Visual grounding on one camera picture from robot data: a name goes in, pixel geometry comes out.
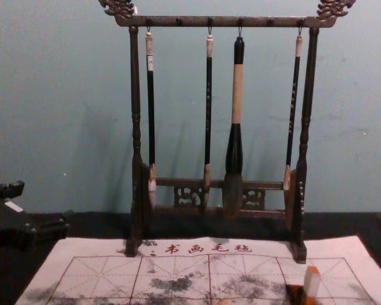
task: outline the decorative carving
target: decorative carving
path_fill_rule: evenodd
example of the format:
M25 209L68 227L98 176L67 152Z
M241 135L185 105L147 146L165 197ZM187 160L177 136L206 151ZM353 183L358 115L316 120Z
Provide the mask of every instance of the decorative carving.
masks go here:
M131 0L99 0L100 5L104 8L108 6L109 8L104 10L109 16L122 16L124 19L131 18L134 13L134 4Z
M317 11L318 19L328 20L332 18L346 16L349 12L344 11L344 8L351 8L356 0L321 0Z
M174 187L173 206L175 208L196 208L200 205L203 192L201 188L195 187Z
M265 189L243 189L243 210L265 210Z

